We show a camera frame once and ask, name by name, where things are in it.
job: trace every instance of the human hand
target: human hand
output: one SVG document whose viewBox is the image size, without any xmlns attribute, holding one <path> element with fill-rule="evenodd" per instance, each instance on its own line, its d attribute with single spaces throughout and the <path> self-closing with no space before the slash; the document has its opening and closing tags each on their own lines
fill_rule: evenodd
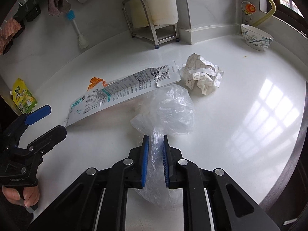
<svg viewBox="0 0 308 231">
<path fill-rule="evenodd" d="M 38 186 L 26 187 L 23 189 L 23 197 L 25 199 L 24 204 L 27 208 L 37 204 L 39 200 L 38 189 L 39 189 Z M 20 205 L 19 203 L 20 195 L 16 189 L 2 186 L 2 192 L 10 203 L 15 205 Z"/>
</svg>

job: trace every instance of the clear plastic bag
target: clear plastic bag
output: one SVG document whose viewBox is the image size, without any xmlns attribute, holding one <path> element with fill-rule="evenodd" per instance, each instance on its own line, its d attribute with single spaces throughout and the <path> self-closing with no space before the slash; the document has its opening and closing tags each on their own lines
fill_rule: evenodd
<svg viewBox="0 0 308 231">
<path fill-rule="evenodd" d="M 162 146 L 164 134 L 189 134 L 194 126 L 194 107 L 188 91 L 179 85 L 158 88 L 138 98 L 138 114 L 130 121 L 150 136 L 147 180 L 137 193 L 168 210 L 183 206 L 181 189 L 169 190 L 164 180 Z"/>
</svg>

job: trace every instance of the hanging rag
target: hanging rag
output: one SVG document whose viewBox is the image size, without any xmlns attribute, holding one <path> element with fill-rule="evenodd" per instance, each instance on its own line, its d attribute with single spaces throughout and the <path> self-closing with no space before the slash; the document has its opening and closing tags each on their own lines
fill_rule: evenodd
<svg viewBox="0 0 308 231">
<path fill-rule="evenodd" d="M 48 11 L 51 16 L 59 16 L 61 12 L 70 11 L 70 3 L 66 0 L 48 0 Z"/>
<path fill-rule="evenodd" d="M 10 18 L 0 31 L 0 55 L 5 50 L 13 36 L 21 29 L 21 25 L 13 18 Z"/>
</svg>

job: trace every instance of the silver screw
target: silver screw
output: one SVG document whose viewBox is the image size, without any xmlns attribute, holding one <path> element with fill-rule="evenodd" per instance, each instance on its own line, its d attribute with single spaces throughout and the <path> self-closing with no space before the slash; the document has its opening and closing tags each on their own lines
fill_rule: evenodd
<svg viewBox="0 0 308 231">
<path fill-rule="evenodd" d="M 132 165 L 133 164 L 133 160 L 132 159 L 129 159 L 129 158 L 126 158 L 124 161 L 123 161 L 123 163 L 125 164 L 125 165 Z"/>
<path fill-rule="evenodd" d="M 217 174 L 218 176 L 223 176 L 224 171 L 221 168 L 218 168 L 218 169 L 215 169 L 215 174 Z"/>
<path fill-rule="evenodd" d="M 87 169 L 87 175 L 92 176 L 96 173 L 96 170 L 94 168 Z"/>
<path fill-rule="evenodd" d="M 187 165 L 187 164 L 188 164 L 188 161 L 187 161 L 187 160 L 185 160 L 185 159 L 181 159 L 181 160 L 178 160 L 178 163 L 179 163 L 180 165 L 185 166 L 185 165 Z"/>
</svg>

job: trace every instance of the floral bowl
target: floral bowl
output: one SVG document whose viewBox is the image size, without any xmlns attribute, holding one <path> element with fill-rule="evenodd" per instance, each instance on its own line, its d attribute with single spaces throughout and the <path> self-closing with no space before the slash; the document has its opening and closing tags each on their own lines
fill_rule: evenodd
<svg viewBox="0 0 308 231">
<path fill-rule="evenodd" d="M 270 34 L 250 25 L 242 24 L 241 31 L 247 45 L 259 51 L 268 48 L 273 41 Z"/>
</svg>

